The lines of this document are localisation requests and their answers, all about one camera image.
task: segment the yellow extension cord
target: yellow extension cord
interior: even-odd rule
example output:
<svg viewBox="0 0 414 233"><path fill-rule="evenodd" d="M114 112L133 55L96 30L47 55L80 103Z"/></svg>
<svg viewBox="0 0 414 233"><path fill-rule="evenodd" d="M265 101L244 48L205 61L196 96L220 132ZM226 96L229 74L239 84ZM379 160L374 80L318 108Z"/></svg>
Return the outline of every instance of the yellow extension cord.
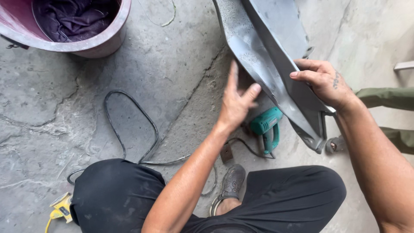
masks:
<svg viewBox="0 0 414 233"><path fill-rule="evenodd" d="M52 213L50 214L49 222L46 225L45 233L48 233L49 226L51 224L52 219L57 219L57 218L60 218L60 217L63 217L63 214L60 211L58 211L56 209L52 211Z"/></svg>
<svg viewBox="0 0 414 233"><path fill-rule="evenodd" d="M49 222L48 222L48 224L46 225L45 233L48 233L48 230L49 230L49 226L50 226L50 224L51 224L51 221L52 221L52 218L49 218Z"/></svg>

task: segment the green pants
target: green pants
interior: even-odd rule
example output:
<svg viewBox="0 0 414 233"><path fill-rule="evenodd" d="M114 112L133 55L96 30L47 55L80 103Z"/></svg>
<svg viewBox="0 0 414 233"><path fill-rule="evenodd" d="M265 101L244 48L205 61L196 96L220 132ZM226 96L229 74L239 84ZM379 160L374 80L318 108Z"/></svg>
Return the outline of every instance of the green pants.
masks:
<svg viewBox="0 0 414 233"><path fill-rule="evenodd" d="M384 106L414 111L414 87L365 88L355 94L367 108ZM380 128L402 153L414 154L414 130Z"/></svg>

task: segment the yellow power strip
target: yellow power strip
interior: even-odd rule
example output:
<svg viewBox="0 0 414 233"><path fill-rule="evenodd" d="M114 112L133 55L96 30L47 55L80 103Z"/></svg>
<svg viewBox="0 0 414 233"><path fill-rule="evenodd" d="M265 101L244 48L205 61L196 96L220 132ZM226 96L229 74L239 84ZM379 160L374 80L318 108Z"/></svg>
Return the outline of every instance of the yellow power strip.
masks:
<svg viewBox="0 0 414 233"><path fill-rule="evenodd" d="M48 224L46 225L45 233L48 233L48 229L52 219L64 217L66 219L66 223L70 223L72 221L72 216L70 215L69 206L72 203L72 195L67 192L62 196L58 197L49 207L55 208L52 213L50 214L50 219Z"/></svg>

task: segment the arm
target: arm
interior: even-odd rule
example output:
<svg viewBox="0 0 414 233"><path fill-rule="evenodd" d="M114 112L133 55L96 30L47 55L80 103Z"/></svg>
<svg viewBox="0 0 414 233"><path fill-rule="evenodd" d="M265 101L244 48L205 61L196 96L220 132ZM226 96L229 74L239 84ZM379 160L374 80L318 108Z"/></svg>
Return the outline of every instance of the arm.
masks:
<svg viewBox="0 0 414 233"><path fill-rule="evenodd" d="M326 61L295 60L305 71L291 78L310 83L337 110L359 186L381 232L414 231L414 169L384 135L343 77Z"/></svg>
<svg viewBox="0 0 414 233"><path fill-rule="evenodd" d="M255 83L240 96L237 79L237 63L232 61L217 123L158 196L145 219L143 233L179 233L190 218L227 137L241 124L260 93L260 85Z"/></svg>

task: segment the forearm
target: forearm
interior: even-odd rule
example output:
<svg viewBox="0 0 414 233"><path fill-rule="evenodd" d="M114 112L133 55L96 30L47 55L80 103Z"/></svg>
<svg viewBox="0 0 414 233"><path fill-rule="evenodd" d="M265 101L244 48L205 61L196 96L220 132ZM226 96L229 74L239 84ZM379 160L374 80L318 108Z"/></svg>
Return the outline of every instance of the forearm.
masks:
<svg viewBox="0 0 414 233"><path fill-rule="evenodd" d="M414 169L357 98L337 113L355 175L382 230L412 227Z"/></svg>
<svg viewBox="0 0 414 233"><path fill-rule="evenodd" d="M155 201L142 227L143 233L180 232L191 216L211 168L229 136L224 127L211 133L173 176Z"/></svg>

